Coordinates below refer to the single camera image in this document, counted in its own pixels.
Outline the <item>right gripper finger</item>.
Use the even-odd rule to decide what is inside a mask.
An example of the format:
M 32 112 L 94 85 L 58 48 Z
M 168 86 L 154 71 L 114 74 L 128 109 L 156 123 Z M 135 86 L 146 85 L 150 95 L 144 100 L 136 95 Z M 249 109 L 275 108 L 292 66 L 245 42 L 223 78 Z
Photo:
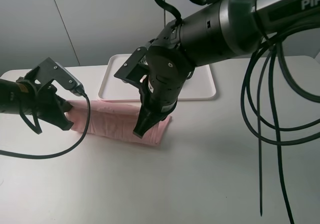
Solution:
M 139 110 L 136 125 L 133 129 L 133 134 L 142 138 L 149 129 L 163 119 L 164 114 L 151 111 L 146 106 L 142 105 Z

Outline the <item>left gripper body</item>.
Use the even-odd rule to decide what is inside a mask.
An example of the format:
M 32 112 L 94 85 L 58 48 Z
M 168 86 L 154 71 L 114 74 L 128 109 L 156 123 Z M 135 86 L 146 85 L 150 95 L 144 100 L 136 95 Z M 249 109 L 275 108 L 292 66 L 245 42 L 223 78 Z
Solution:
M 20 77 L 16 84 L 21 90 L 19 95 L 19 115 L 33 131 L 40 131 L 39 120 L 59 127 L 63 131 L 71 129 L 73 122 L 65 115 L 72 105 L 56 94 L 57 89 L 51 83 L 42 85 L 33 80 Z

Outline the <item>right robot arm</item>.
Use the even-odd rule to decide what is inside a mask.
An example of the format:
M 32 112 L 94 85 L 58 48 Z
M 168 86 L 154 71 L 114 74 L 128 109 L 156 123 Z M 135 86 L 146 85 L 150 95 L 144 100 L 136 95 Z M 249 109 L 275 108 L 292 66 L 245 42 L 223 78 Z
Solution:
M 164 0 L 169 22 L 146 49 L 148 74 L 140 90 L 134 134 L 142 137 L 175 109 L 182 86 L 195 68 L 250 54 L 268 34 L 320 16 L 320 0 L 189 0 L 201 10 L 182 18 Z

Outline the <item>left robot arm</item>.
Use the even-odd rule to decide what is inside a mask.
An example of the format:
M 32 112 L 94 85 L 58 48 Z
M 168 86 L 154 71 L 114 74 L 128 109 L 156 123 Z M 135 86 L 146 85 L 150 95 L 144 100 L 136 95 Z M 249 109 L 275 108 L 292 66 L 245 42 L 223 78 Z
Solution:
M 52 84 L 41 85 L 20 78 L 16 82 L 1 79 L 0 86 L 0 112 L 20 115 L 35 133 L 42 132 L 39 119 L 63 131 L 74 124 L 65 115 L 73 106 L 56 94 Z

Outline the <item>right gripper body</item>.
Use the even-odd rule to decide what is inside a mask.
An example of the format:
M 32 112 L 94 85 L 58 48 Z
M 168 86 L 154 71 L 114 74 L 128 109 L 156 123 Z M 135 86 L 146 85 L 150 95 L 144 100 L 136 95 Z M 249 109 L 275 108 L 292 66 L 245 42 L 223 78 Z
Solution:
M 139 121 L 163 121 L 177 106 L 186 77 L 143 76 L 138 79 L 141 108 Z

